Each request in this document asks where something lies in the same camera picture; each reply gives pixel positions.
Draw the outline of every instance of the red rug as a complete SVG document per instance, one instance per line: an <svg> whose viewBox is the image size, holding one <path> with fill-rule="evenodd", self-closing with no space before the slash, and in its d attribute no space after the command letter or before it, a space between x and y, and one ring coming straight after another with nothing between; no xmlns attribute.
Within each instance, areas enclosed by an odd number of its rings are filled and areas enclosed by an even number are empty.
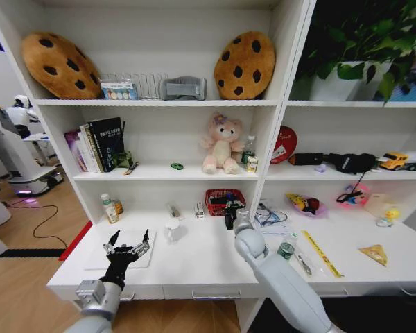
<svg viewBox="0 0 416 333"><path fill-rule="evenodd" d="M74 248L76 248L77 244L80 243L82 238L86 235L88 230L91 229L91 227L92 227L92 222L88 221L88 223L85 224L85 227L83 227L83 229L78 233L76 238L74 238L74 240L71 242L71 244L69 244L68 248L62 253L61 256L59 256L58 259L59 259L60 262L65 261L69 257L69 255L72 253Z"/></svg>

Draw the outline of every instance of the plastic basket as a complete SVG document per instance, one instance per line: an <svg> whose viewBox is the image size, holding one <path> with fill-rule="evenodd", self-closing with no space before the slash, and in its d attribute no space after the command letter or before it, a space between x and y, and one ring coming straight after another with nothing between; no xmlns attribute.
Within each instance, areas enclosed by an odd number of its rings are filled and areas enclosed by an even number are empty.
<svg viewBox="0 0 416 333"><path fill-rule="evenodd" d="M205 194L205 205L208 208L210 215L212 216L225 216L226 204L213 204L209 202L209 198L221 198L228 193L232 194L246 205L245 198L238 189L209 189Z"/></svg>

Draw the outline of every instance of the pink teddy bear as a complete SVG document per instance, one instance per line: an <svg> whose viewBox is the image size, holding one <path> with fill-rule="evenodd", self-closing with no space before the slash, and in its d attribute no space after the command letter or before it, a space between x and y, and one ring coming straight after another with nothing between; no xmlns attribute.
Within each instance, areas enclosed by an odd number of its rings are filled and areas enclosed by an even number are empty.
<svg viewBox="0 0 416 333"><path fill-rule="evenodd" d="M215 113L209 123L209 136L202 139L200 145L209 149L203 161L203 172L215 173L223 168L225 173L238 173L244 145L238 140L242 133L242 121L229 120L228 117Z"/></svg>

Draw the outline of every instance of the cookie pillow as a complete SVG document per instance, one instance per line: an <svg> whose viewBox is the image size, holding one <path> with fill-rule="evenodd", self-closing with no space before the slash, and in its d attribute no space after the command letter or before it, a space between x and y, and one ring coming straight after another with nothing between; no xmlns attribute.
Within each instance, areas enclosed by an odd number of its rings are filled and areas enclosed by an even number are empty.
<svg viewBox="0 0 416 333"><path fill-rule="evenodd" d="M100 96L97 69L66 38L54 33L31 33L21 43L21 52L31 76L59 99Z"/></svg>
<svg viewBox="0 0 416 333"><path fill-rule="evenodd" d="M275 48L270 38L249 31L234 38L214 68L223 99L255 99L270 84L275 68Z"/></svg>

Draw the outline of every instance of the toy truck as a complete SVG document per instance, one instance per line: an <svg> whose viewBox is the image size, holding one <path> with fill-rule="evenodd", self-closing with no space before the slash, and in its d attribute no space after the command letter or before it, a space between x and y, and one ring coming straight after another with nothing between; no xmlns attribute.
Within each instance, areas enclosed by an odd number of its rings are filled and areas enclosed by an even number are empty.
<svg viewBox="0 0 416 333"><path fill-rule="evenodd" d="M416 171L416 151L407 153L389 152L383 156L380 167L387 170Z"/></svg>

